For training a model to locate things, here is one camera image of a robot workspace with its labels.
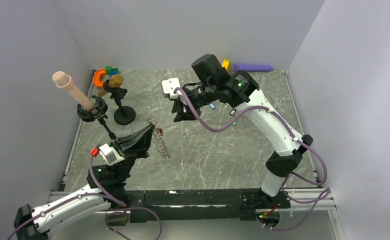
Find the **metal disc with keyrings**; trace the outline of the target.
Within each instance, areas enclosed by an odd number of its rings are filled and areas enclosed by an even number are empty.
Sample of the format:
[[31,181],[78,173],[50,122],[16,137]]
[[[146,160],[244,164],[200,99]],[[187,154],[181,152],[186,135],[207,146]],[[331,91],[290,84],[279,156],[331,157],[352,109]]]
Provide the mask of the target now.
[[163,159],[170,159],[171,155],[170,155],[170,152],[165,144],[164,136],[160,136],[160,134],[157,130],[157,127],[160,127],[158,125],[158,122],[155,119],[148,119],[147,123],[152,124],[154,126],[153,141],[154,141],[154,144],[156,146],[156,149],[157,149],[159,155]]

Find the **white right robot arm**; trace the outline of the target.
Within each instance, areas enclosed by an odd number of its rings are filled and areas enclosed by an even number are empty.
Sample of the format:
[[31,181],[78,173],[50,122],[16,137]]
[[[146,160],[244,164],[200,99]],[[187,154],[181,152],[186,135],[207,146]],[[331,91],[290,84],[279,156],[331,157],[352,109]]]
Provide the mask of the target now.
[[286,177],[298,167],[313,138],[302,135],[282,118],[248,72],[228,73],[213,54],[201,56],[191,67],[199,82],[184,86],[178,78],[161,82],[164,96],[174,102],[171,111],[176,116],[173,121],[197,120],[200,108],[214,101],[230,105],[237,117],[247,117],[274,147],[265,163],[265,180],[258,195],[259,203],[271,208],[278,202],[278,192]]

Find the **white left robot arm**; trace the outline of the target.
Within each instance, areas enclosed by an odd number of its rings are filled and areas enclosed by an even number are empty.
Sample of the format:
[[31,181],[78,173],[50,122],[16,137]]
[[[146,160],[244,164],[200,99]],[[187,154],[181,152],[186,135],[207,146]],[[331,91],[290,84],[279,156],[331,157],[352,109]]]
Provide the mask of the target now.
[[90,165],[87,184],[63,198],[42,206],[20,207],[9,239],[47,240],[54,232],[99,211],[124,213],[127,207],[139,208],[144,197],[137,191],[126,191],[126,180],[137,159],[149,157],[148,150],[156,126],[148,124],[141,130],[111,143],[98,144],[90,152],[101,156],[103,165]]

